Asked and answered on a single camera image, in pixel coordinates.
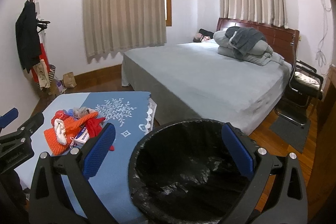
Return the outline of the red plastic bag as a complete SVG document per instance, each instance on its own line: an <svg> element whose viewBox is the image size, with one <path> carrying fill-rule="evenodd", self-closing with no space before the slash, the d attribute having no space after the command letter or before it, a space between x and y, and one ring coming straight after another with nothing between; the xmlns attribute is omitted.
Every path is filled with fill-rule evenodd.
<svg viewBox="0 0 336 224"><path fill-rule="evenodd" d="M68 118L68 115L64 110L58 110L51 120L51 125L54 126L56 119L60 119L60 120L64 121L67 118Z"/></svg>

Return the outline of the orange foam net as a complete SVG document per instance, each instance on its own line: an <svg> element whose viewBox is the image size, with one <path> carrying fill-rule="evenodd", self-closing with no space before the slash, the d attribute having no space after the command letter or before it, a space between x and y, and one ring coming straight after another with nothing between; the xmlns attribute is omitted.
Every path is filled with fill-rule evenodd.
<svg viewBox="0 0 336 224"><path fill-rule="evenodd" d="M91 118L96 118L97 116L98 116L98 112L94 111L90 114L85 115L79 120L75 120L72 117L67 118L64 121L65 138L66 138L65 144L60 144L57 141L56 132L54 128L49 128L47 130L44 130L44 136L52 152L52 155L58 156L64 153L70 147L70 143L72 142L71 138L74 138L80 132L81 127L84 125L84 123Z"/></svg>

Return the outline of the black-lined trash bin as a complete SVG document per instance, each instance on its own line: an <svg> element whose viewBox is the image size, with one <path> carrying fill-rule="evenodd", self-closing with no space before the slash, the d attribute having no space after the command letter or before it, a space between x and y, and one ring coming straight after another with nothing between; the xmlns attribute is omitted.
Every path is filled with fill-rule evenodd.
<svg viewBox="0 0 336 224"><path fill-rule="evenodd" d="M131 201L155 223L218 223L249 185L222 140L225 123L192 119L157 127L130 158Z"/></svg>

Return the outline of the blue tree-print tablecloth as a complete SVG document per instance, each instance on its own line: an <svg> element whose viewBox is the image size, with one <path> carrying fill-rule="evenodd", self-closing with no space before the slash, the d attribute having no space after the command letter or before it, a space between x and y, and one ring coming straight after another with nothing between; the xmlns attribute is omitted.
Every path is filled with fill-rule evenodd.
<svg viewBox="0 0 336 224"><path fill-rule="evenodd" d="M60 96L16 171L30 188L31 223L147 223L132 203L128 167L150 130L149 92Z"/></svg>

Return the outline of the grey crumpled sock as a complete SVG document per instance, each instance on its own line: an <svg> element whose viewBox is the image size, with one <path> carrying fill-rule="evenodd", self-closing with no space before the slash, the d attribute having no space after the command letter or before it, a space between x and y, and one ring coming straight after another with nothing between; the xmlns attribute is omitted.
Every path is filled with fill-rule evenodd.
<svg viewBox="0 0 336 224"><path fill-rule="evenodd" d="M96 118L97 116L98 112L88 107L81 107L73 110L73 117L76 119L89 119Z"/></svg>

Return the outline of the brown paper bag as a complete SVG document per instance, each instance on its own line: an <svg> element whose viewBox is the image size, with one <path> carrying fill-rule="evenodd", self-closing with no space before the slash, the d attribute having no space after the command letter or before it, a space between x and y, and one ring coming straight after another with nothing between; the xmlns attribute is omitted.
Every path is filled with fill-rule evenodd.
<svg viewBox="0 0 336 224"><path fill-rule="evenodd" d="M77 83L73 72L68 72L63 75L63 84L65 88L75 88Z"/></svg>

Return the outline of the red cloth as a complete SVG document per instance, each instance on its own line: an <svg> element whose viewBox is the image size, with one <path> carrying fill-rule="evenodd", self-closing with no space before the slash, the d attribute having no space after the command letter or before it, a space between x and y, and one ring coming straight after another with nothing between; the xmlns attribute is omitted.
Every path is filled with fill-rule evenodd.
<svg viewBox="0 0 336 224"><path fill-rule="evenodd" d="M84 123L84 126L88 130L90 138L94 138L99 135L102 130L102 124L104 121L105 118L90 118Z"/></svg>

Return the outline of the red hanging garment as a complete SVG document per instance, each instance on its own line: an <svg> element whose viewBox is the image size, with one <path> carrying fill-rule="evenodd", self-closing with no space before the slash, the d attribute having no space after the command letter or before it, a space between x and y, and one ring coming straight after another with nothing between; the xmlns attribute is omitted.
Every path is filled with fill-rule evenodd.
<svg viewBox="0 0 336 224"><path fill-rule="evenodd" d="M40 84L43 88L46 88L49 85L50 67L43 43L40 43L40 46L41 54L39 55L39 63L33 66L31 72L34 82Z"/></svg>

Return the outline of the black hanging jacket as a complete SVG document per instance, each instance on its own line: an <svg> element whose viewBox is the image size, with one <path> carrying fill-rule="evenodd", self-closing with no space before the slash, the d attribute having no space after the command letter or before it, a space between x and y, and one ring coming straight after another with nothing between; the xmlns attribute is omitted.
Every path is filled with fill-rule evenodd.
<svg viewBox="0 0 336 224"><path fill-rule="evenodd" d="M15 37L21 67L30 73L33 66L40 62L39 56L42 54L34 2L25 2L15 23Z"/></svg>

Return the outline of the grey floor mat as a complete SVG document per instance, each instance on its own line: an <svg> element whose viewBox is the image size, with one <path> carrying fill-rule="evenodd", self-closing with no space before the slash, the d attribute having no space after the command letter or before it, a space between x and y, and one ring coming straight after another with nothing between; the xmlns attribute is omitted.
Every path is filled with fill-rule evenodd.
<svg viewBox="0 0 336 224"><path fill-rule="evenodd" d="M310 121L301 127L284 118L278 117L271 124L269 129L298 152L303 153L303 148L310 129Z"/></svg>

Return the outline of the black office chair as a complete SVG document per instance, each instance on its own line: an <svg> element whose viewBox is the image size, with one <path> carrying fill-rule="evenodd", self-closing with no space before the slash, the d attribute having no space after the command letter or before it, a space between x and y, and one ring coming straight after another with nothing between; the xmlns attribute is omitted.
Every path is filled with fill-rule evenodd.
<svg viewBox="0 0 336 224"><path fill-rule="evenodd" d="M317 102L322 100L323 77L317 73L317 69L297 59L295 41L290 45L293 55L290 79L274 111L279 117L303 128L310 117L306 112L311 101L315 100L315 109Z"/></svg>

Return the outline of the left beige curtain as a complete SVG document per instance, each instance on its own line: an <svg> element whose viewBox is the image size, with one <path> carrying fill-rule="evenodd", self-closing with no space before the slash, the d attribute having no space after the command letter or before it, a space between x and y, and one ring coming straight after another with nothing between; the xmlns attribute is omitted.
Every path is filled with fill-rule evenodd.
<svg viewBox="0 0 336 224"><path fill-rule="evenodd" d="M165 0L83 0L87 57L166 43Z"/></svg>

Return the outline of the bed with grey sheet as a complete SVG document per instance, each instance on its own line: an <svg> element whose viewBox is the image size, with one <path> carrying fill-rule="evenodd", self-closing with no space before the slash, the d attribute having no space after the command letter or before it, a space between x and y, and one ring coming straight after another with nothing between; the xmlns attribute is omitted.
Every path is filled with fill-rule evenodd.
<svg viewBox="0 0 336 224"><path fill-rule="evenodd" d="M220 55L216 43L186 43L126 51L122 85L151 94L159 124L205 118L249 135L282 97L290 71L289 63Z"/></svg>

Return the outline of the red wooden headboard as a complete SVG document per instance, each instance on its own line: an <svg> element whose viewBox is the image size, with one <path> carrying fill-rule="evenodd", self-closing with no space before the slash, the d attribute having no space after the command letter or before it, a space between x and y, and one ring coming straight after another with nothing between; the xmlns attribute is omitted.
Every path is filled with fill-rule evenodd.
<svg viewBox="0 0 336 224"><path fill-rule="evenodd" d="M233 26L256 28L258 31L264 34L266 42L273 48L275 52L284 57L287 63L290 63L291 65L294 64L295 56L293 52L297 52L299 30L276 27L247 20L219 18L217 31L223 30L225 27Z"/></svg>

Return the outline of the dark grey towel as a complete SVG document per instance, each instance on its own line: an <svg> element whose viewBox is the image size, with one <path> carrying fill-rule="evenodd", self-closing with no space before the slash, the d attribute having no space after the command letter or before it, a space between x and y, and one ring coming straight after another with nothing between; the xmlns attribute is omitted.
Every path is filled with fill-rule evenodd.
<svg viewBox="0 0 336 224"><path fill-rule="evenodd" d="M242 59L260 40L266 41L264 34L253 27L229 27L225 36L234 48L234 56Z"/></svg>

